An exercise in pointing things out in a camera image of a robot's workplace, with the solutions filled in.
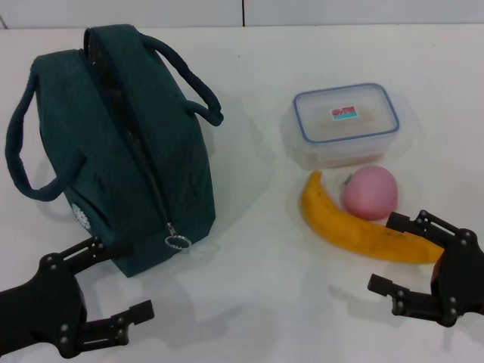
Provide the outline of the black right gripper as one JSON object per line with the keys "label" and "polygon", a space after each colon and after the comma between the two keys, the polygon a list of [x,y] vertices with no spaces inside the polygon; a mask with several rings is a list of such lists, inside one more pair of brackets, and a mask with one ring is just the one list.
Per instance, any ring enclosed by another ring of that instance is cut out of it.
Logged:
{"label": "black right gripper", "polygon": [[473,231],[460,230],[426,210],[421,210],[415,219],[393,212],[386,227],[422,237],[444,249],[433,269],[432,295],[372,274],[368,289],[390,296],[395,316],[452,327],[469,312],[483,314],[483,251]]}

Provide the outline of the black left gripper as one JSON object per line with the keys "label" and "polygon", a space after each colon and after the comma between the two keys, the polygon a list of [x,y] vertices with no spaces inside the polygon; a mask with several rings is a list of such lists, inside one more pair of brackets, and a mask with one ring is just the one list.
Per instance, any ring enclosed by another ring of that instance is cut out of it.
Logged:
{"label": "black left gripper", "polygon": [[1,292],[1,354],[49,343],[63,358],[74,358],[127,345],[129,326],[155,317],[152,302],[141,302],[110,318],[84,321],[84,301],[75,275],[133,253],[134,247],[125,241],[108,246],[95,236],[42,257],[33,278]]}

